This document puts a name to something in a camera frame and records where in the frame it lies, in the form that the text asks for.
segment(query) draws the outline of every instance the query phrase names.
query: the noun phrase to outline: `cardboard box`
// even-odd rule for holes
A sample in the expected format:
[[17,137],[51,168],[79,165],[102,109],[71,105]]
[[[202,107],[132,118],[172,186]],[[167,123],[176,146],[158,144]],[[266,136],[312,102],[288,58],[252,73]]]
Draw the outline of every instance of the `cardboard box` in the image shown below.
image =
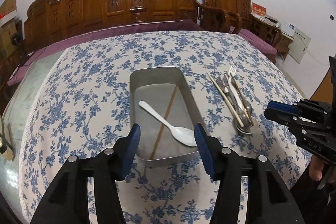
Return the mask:
[[14,20],[8,21],[0,27],[0,52],[3,57],[10,55],[17,46],[12,44],[12,36],[16,33]]
[[5,0],[0,6],[0,15],[7,15],[16,10],[16,0]]

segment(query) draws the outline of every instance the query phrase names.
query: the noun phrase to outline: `white device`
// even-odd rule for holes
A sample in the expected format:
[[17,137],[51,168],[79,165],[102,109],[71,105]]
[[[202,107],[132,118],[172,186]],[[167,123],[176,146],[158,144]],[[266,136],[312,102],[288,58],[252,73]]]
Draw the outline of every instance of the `white device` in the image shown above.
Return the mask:
[[288,45],[289,55],[293,57],[296,62],[300,63],[307,52],[310,41],[311,38],[308,35],[296,28],[293,35],[293,42]]
[[285,34],[288,34],[289,36],[293,36],[294,31],[295,31],[295,26],[286,21],[283,21],[281,22],[280,29]]

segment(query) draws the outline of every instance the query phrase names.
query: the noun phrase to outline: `table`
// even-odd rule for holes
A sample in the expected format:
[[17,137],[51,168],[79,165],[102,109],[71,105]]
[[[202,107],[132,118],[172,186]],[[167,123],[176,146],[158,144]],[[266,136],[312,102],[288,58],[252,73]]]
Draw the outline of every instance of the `table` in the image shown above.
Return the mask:
[[[206,76],[223,75],[231,65],[237,66],[235,77],[260,123],[258,134],[236,134],[228,107]],[[289,187],[303,173],[310,154],[295,145],[286,127],[263,116],[270,100],[292,103],[300,95],[247,41],[196,31],[123,35],[65,50],[39,90],[20,153],[20,200],[28,220],[70,155],[95,156],[129,133],[129,76],[155,66],[183,71],[207,130],[224,146],[244,156],[266,155]],[[92,180],[88,183],[90,221],[96,223]],[[136,158],[117,186],[129,223],[209,223],[219,183],[210,180],[200,157],[156,168]],[[246,196],[247,181],[242,178],[239,220],[245,218]]]
[[55,53],[31,65],[3,115],[4,124],[9,129],[15,157],[12,161],[8,161],[0,156],[0,190],[16,214],[22,213],[19,200],[18,174],[21,140],[26,120],[43,80],[61,54],[61,52]]

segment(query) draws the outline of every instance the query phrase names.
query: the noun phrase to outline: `human hand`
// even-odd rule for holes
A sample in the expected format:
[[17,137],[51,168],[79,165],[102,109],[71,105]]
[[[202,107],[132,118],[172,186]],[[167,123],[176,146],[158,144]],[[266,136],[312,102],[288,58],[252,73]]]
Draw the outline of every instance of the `human hand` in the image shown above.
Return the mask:
[[[309,175],[312,180],[320,181],[322,179],[322,170],[325,166],[325,162],[320,158],[313,155],[311,157],[311,162],[309,166]],[[333,174],[328,179],[328,183],[333,183],[336,181],[336,168],[333,171]]]

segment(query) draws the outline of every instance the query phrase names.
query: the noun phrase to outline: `metal fork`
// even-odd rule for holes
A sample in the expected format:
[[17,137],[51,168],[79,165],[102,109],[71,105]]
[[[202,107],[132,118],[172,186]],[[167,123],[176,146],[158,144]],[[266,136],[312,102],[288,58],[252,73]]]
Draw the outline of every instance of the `metal fork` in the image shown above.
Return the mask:
[[233,84],[231,83],[232,78],[233,78],[233,76],[236,74],[236,72],[237,72],[237,67],[234,66],[234,65],[232,65],[232,66],[230,67],[229,71],[227,72],[227,74],[228,74],[228,76],[229,76],[229,79],[228,79],[228,85],[229,85],[229,88],[230,88],[230,90],[232,91],[232,93],[233,93],[233,95],[234,95],[234,97],[235,97],[235,99],[236,99],[236,102],[237,102],[239,108],[243,111],[243,110],[244,110],[244,104],[243,104],[243,102],[241,101],[241,99],[240,99],[240,97],[239,97],[239,95],[238,95],[237,90],[233,87]]
[[231,79],[230,79],[231,75],[232,75],[232,77],[235,76],[236,72],[237,72],[237,67],[235,65],[232,65],[229,68],[229,71],[227,72],[227,75],[229,76],[229,82],[231,81]]

